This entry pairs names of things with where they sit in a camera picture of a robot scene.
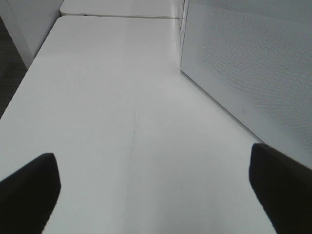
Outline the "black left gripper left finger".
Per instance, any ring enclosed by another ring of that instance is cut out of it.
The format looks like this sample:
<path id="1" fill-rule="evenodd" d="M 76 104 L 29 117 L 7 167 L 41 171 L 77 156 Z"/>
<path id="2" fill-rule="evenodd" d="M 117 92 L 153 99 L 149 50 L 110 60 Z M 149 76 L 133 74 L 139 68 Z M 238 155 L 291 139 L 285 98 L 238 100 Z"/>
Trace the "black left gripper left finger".
<path id="1" fill-rule="evenodd" d="M 42 154 L 0 182 L 0 232 L 40 234 L 61 190 L 53 153 Z"/>

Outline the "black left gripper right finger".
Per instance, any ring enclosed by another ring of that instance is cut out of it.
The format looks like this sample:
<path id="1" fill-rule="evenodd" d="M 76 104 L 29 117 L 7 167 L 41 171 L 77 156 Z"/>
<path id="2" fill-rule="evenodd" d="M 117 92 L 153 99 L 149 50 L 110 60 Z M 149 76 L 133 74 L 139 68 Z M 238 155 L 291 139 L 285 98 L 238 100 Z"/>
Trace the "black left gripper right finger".
<path id="1" fill-rule="evenodd" d="M 312 171 L 276 149 L 252 146 L 249 181 L 278 234 L 312 232 Z"/>

